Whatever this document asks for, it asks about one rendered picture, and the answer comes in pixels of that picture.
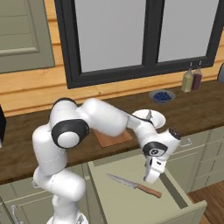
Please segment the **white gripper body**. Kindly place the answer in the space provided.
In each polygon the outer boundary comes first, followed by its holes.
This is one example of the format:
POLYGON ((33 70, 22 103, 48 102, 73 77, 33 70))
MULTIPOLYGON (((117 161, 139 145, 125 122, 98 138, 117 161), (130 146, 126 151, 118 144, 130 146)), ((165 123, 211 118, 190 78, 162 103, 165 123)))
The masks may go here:
POLYGON ((145 162, 146 172, 143 180, 153 184, 165 172, 166 162, 158 157, 147 157, 145 162))

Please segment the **open pale green drawer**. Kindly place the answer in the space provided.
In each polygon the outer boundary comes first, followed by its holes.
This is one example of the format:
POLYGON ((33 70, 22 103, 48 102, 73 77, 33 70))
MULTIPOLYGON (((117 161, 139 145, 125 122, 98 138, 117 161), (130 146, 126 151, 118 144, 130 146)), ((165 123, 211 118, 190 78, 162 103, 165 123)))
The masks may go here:
POLYGON ((106 224, 200 224, 207 203, 193 204, 168 171, 152 184, 145 182, 144 161, 140 150, 132 150, 88 163, 106 224), (111 174, 148 186, 162 197, 121 184, 111 174))

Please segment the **wooden cutting board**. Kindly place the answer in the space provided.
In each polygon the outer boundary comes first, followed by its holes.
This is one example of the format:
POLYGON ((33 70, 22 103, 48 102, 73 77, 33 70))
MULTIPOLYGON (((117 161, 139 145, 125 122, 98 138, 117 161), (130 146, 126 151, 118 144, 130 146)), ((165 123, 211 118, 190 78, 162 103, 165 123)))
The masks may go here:
POLYGON ((96 130, 94 131, 94 134, 102 148, 122 144, 133 140, 132 135, 127 130, 125 130, 119 136, 106 136, 96 130))

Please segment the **white plate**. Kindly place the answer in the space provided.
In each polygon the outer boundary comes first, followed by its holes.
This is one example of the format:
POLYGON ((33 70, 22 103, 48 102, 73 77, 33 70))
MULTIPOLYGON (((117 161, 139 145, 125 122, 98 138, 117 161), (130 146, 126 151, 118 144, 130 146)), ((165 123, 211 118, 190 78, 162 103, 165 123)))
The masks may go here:
MULTIPOLYGON (((146 120, 145 117, 147 113, 148 113, 148 109, 139 109, 133 113, 133 116, 137 116, 141 119, 146 120)), ((152 114, 152 118, 146 121, 151 121, 156 129, 162 128, 166 122, 165 117, 156 110, 152 110, 151 114, 152 114)))

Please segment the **pale green drawer front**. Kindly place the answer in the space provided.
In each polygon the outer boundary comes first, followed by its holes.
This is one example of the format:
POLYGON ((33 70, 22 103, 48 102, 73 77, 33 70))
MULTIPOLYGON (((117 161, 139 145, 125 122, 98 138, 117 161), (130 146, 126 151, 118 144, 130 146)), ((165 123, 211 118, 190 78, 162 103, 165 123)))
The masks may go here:
POLYGON ((182 137, 180 144, 186 144, 187 138, 191 138, 192 145, 188 147, 184 147, 184 148, 178 147, 171 156, 173 158, 177 158, 180 156, 186 156, 188 154, 192 154, 197 150, 203 149, 206 144, 208 134, 209 134, 209 131, 207 130, 207 131, 203 131, 203 132, 182 137))
MULTIPOLYGON (((68 167, 68 170, 83 178, 88 176, 88 168, 86 164, 77 164, 75 166, 68 167)), ((0 185, 0 197, 4 202, 8 202, 34 193, 43 192, 42 188, 34 187, 32 185, 32 181, 33 178, 24 178, 8 184, 0 185)))

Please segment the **pale green run of drawers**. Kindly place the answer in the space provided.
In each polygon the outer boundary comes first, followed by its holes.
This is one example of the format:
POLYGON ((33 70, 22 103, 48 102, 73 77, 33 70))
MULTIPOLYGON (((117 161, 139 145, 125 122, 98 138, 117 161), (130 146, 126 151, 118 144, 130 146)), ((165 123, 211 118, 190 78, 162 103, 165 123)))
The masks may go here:
POLYGON ((209 130, 190 192, 224 180, 224 126, 209 130))

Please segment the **blueberries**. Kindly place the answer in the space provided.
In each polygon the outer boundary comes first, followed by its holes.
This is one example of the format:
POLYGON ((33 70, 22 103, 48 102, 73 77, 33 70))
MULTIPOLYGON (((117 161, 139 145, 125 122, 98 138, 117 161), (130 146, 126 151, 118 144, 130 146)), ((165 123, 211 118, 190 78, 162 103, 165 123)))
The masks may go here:
POLYGON ((157 92, 153 95, 153 99, 158 102, 168 102, 171 97, 166 92, 157 92))

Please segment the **grey bowl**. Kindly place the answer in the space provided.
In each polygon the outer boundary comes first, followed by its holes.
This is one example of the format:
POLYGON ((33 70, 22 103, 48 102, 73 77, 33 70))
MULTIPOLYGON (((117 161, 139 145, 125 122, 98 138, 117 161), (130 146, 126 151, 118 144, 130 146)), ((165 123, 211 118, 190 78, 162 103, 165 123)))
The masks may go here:
POLYGON ((165 89, 159 89, 159 90, 153 90, 153 91, 150 91, 149 92, 149 97, 156 103, 160 103, 160 104, 166 104, 167 102, 171 102, 172 100, 175 99, 175 94, 172 92, 172 91, 169 91, 169 90, 165 90, 165 89), (157 92, 166 92, 170 97, 171 99, 169 101, 155 101, 153 99, 153 95, 157 92))

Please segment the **yellow-green condiment bottle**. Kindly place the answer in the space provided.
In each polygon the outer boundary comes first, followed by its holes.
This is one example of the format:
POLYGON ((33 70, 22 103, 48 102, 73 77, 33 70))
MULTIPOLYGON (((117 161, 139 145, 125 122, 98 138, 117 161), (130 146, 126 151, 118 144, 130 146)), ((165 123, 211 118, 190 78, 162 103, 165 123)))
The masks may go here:
POLYGON ((193 84, 193 72, 192 72, 192 70, 193 70, 193 64, 190 64, 187 72, 183 76, 181 90, 185 93, 191 91, 191 87, 192 87, 192 84, 193 84))

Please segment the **dark red condiment bottle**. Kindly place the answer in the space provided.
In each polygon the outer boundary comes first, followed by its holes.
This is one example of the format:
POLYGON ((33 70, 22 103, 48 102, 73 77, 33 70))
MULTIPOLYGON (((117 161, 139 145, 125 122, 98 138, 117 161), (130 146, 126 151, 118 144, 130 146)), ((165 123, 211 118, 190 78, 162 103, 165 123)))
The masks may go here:
POLYGON ((201 63, 199 63, 198 68, 193 73, 192 90, 198 90, 200 88, 201 79, 202 79, 201 63))

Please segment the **grey rounded appliance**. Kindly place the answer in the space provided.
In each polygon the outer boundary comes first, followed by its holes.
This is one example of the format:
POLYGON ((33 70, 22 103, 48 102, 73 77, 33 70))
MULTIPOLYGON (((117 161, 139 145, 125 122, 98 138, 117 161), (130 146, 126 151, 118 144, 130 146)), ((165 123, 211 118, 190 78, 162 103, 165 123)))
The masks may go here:
POLYGON ((217 76, 217 81, 220 83, 224 83, 224 63, 220 67, 220 70, 217 76))

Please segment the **black framed window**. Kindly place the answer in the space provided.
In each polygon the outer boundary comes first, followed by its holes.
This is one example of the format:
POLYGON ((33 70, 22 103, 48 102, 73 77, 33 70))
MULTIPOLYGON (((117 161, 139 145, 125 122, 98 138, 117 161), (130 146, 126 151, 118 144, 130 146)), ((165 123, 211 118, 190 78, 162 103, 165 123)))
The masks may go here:
POLYGON ((224 0, 54 2, 69 88, 210 67, 224 26, 224 0))

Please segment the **black appliance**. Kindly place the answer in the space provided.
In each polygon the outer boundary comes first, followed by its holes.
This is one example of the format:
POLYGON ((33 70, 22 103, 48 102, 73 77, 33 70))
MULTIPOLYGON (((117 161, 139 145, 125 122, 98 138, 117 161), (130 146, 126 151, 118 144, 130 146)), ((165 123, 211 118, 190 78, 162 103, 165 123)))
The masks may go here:
POLYGON ((0 105, 0 148, 2 148, 3 146, 5 128, 6 128, 6 119, 4 116, 3 109, 0 105))

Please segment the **pale green wall cupboard door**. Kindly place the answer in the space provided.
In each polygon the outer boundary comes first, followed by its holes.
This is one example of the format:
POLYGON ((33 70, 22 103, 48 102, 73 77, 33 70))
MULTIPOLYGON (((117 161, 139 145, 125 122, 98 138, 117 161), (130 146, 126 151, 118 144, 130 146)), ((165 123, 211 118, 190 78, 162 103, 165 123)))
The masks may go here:
POLYGON ((44 0, 0 0, 0 74, 54 66, 44 0))

